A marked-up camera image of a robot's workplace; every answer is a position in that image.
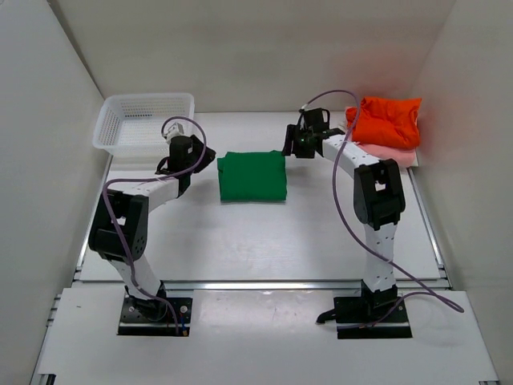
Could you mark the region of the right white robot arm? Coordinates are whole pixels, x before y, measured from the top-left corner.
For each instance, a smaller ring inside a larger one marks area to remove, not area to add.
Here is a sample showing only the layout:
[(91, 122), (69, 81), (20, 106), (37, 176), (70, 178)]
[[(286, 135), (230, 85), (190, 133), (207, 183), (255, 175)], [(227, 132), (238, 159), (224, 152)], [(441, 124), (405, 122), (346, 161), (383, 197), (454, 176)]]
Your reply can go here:
[(361, 294), (346, 298), (317, 317), (318, 324), (336, 320), (366, 324), (383, 317), (398, 300), (394, 277), (394, 236), (406, 208), (400, 170), (395, 160), (379, 160), (349, 141), (349, 135), (331, 128), (330, 112), (302, 107), (299, 119), (286, 128), (284, 156), (312, 159), (316, 154), (333, 161), (353, 179), (353, 210), (366, 240), (366, 268)]

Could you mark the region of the green t shirt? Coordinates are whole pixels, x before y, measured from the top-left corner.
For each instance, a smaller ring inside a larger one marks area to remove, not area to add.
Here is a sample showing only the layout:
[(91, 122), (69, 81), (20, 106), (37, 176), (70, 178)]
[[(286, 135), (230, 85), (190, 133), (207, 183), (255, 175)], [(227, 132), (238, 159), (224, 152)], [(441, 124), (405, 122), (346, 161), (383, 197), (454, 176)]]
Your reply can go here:
[(227, 152), (217, 159), (217, 172), (224, 203), (286, 200), (285, 158), (278, 151)]

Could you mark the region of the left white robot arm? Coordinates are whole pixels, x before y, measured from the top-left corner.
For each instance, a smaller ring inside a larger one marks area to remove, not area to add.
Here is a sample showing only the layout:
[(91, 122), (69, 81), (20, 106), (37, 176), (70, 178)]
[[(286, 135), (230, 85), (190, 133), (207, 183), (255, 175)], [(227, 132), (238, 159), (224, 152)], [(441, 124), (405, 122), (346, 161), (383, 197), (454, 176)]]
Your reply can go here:
[(99, 198), (89, 249), (117, 270), (130, 305), (150, 322), (177, 317), (163, 282), (144, 255), (149, 215), (183, 196), (192, 175), (203, 171), (215, 158), (216, 152), (197, 136), (175, 136), (154, 176), (109, 180)]

